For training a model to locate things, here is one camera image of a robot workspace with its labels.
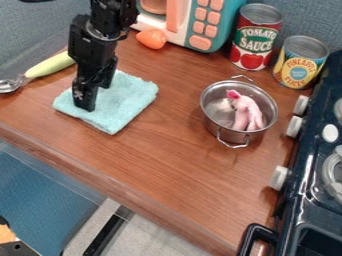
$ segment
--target toy stove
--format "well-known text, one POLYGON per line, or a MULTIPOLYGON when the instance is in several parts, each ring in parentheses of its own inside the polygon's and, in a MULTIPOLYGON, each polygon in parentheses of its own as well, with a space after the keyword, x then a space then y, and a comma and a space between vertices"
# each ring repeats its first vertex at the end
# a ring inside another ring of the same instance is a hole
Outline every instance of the toy stove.
POLYGON ((329 57, 310 99, 301 96, 287 135, 296 143, 270 186, 280 191, 274 229, 251 224, 239 256, 267 242, 267 255, 342 255, 342 51, 329 57))

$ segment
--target metal bowl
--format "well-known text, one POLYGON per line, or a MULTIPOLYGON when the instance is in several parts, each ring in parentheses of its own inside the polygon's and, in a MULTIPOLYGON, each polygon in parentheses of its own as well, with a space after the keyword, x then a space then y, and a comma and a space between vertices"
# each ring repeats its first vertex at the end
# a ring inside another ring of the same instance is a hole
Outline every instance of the metal bowl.
POLYGON ((229 148, 247 147, 250 142, 262 139, 265 131, 278 119, 276 102, 268 93, 255 86, 252 79, 243 75, 233 76, 230 80, 217 82, 206 88, 201 95, 201 108, 205 115, 205 127, 229 148), (245 78, 249 82, 236 78, 245 78), (233 130, 235 110, 226 97, 227 90, 236 90, 254 99, 263 113, 266 126, 255 131, 233 130))

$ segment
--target blue towel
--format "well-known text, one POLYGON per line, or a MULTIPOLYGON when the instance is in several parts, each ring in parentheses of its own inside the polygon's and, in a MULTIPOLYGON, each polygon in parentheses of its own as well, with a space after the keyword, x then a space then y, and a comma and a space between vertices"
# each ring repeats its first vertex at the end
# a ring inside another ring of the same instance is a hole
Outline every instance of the blue towel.
POLYGON ((117 70, 111 87, 99 88, 93 112, 74 106, 71 88, 54 100, 53 108, 113 135, 152 103, 158 90, 158 86, 152 82, 117 70))

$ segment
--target orange toy carrot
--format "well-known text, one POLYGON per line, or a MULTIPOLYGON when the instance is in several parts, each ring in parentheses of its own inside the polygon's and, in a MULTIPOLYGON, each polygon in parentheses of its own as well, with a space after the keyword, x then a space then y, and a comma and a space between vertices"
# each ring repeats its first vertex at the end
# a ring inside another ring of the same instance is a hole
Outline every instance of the orange toy carrot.
POLYGON ((167 41, 164 32, 160 29, 139 32, 136 38, 143 45, 155 50, 161 49, 167 41))

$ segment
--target pink plush toy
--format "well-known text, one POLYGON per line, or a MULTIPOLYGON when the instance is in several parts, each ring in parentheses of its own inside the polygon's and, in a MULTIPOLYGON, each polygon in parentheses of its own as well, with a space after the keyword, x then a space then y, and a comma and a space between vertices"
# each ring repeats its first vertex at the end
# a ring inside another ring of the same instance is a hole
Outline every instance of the pink plush toy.
POLYGON ((265 127, 259 106, 252 98, 235 90, 227 91, 227 97, 233 100, 231 104, 235 108, 234 130, 255 131, 265 127))

